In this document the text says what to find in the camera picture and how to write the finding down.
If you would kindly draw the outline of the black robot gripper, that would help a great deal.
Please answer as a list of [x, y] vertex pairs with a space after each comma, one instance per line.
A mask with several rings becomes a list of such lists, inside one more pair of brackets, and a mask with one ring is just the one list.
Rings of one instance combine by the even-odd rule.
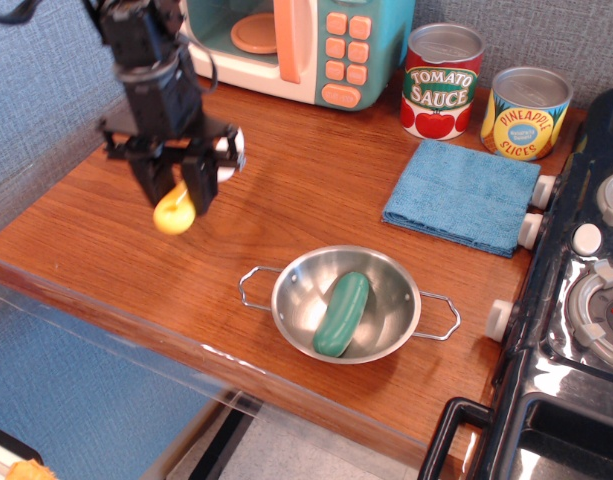
[[185, 44], [161, 60], [140, 66], [113, 65], [129, 111], [108, 115], [99, 124], [112, 159], [129, 161], [146, 198], [155, 207], [174, 187], [172, 167], [184, 154], [168, 142], [195, 141], [208, 149], [209, 160], [186, 157], [182, 178], [199, 216], [218, 194], [217, 173], [232, 175], [244, 167], [244, 136], [240, 128], [204, 115], [202, 95]]

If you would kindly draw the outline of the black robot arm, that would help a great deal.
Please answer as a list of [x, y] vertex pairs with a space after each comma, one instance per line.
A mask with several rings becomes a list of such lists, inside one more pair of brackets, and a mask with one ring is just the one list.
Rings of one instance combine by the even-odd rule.
[[245, 164], [242, 131], [207, 116], [177, 1], [88, 1], [102, 42], [114, 58], [129, 110], [101, 119], [109, 158], [129, 163], [147, 199], [157, 205], [181, 169], [195, 212], [218, 194], [220, 173]]

